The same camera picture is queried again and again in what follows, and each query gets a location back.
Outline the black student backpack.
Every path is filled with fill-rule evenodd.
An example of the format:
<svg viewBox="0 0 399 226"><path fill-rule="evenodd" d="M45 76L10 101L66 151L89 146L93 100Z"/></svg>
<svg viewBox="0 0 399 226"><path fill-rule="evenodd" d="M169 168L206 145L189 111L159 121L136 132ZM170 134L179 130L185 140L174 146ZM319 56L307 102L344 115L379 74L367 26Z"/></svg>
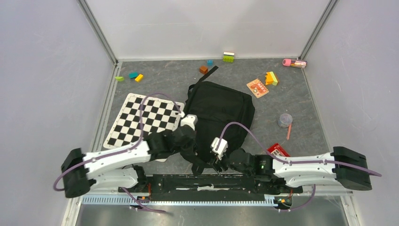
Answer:
<svg viewBox="0 0 399 226"><path fill-rule="evenodd" d="M218 66L214 66L187 91L184 112L198 118L195 125L198 160L191 162L196 176L204 169L212 168L209 161L213 158L211 143L215 137L227 141L226 155L241 148L247 136L246 129L251 127L255 114L249 94L207 81L217 69Z"/></svg>

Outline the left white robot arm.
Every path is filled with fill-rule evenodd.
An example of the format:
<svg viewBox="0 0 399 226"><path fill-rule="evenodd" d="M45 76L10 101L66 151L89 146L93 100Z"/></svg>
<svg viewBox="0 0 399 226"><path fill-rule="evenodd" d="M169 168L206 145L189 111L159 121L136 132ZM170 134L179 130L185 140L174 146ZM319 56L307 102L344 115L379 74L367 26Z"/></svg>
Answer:
<svg viewBox="0 0 399 226"><path fill-rule="evenodd" d="M80 148L69 152L61 165L61 178L66 198L75 198L90 190L108 187L133 188L137 192L148 186L139 167L124 166L150 161L166 160L176 153L193 153L196 132L184 125L173 131L151 133L143 139L118 148L83 153Z"/></svg>

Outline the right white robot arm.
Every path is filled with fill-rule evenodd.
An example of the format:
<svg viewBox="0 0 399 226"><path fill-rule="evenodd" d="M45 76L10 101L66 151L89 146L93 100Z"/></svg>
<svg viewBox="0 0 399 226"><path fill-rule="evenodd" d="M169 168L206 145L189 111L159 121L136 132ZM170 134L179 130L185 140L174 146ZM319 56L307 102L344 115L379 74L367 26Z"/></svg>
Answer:
<svg viewBox="0 0 399 226"><path fill-rule="evenodd" d="M211 151L213 161L259 181L277 192L305 185L337 185L356 191L372 189L365 155L343 146L314 156L252 155L239 148L231 154Z"/></svg>

